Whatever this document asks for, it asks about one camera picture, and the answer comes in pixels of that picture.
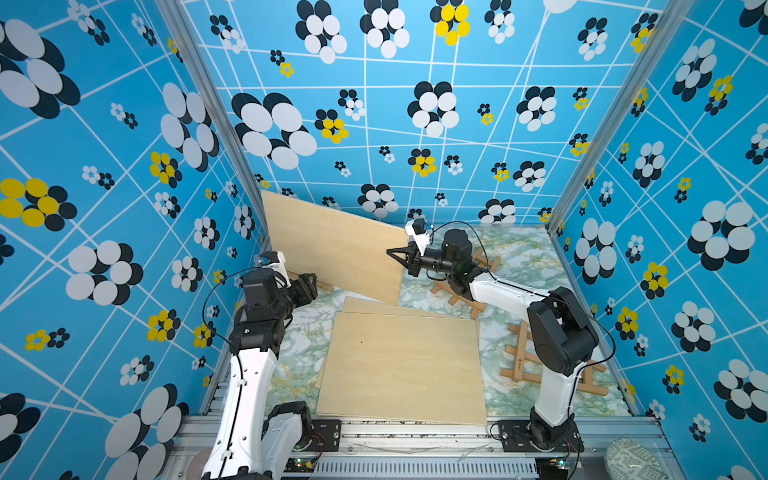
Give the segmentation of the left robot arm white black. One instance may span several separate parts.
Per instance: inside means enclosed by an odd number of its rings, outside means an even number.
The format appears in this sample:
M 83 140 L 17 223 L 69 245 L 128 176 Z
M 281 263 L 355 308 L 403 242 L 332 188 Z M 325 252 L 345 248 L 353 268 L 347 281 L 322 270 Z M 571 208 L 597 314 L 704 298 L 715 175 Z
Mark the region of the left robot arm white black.
M 218 433 L 203 479 L 280 479 L 294 450 L 313 436 L 304 401 L 266 408 L 280 347 L 293 311 L 318 295 L 317 278 L 292 280 L 270 267 L 244 276 L 245 303 L 235 315 L 227 346 L 230 379 Z

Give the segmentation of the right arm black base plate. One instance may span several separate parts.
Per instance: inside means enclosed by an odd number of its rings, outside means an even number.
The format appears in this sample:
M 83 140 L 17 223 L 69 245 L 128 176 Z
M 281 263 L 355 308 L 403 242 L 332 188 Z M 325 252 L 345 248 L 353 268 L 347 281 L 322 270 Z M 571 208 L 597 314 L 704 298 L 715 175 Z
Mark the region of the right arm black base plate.
M 492 431 L 506 453 L 565 455 L 584 452 L 583 441 L 572 420 L 556 427 L 546 422 L 500 420 L 494 423 Z

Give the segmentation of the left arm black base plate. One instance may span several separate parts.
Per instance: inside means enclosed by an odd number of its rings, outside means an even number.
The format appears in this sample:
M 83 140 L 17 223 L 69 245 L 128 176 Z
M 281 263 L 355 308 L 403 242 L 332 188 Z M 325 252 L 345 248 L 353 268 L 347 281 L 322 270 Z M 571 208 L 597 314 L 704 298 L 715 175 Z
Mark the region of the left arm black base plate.
M 267 420 L 262 429 L 261 454 L 321 452 L 338 450 L 341 422 L 311 420 L 298 414 L 279 414 Z

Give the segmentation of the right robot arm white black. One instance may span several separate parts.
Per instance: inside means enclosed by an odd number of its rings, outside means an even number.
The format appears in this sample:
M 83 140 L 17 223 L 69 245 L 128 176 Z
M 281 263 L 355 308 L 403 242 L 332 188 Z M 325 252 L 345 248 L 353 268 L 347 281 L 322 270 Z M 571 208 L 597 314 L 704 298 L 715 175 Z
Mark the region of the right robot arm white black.
M 578 383 L 600 339 L 594 316 L 578 305 L 566 287 L 537 290 L 496 276 L 473 257 L 474 247 L 466 231 L 449 229 L 438 247 L 434 234 L 422 220 L 405 227 L 409 242 L 389 248 L 386 254 L 407 273 L 440 274 L 452 293 L 466 300 L 492 305 L 522 320 L 531 332 L 535 353 L 542 362 L 538 398 L 531 409 L 528 437 L 540 451 L 552 451 L 575 426 L 573 399 Z

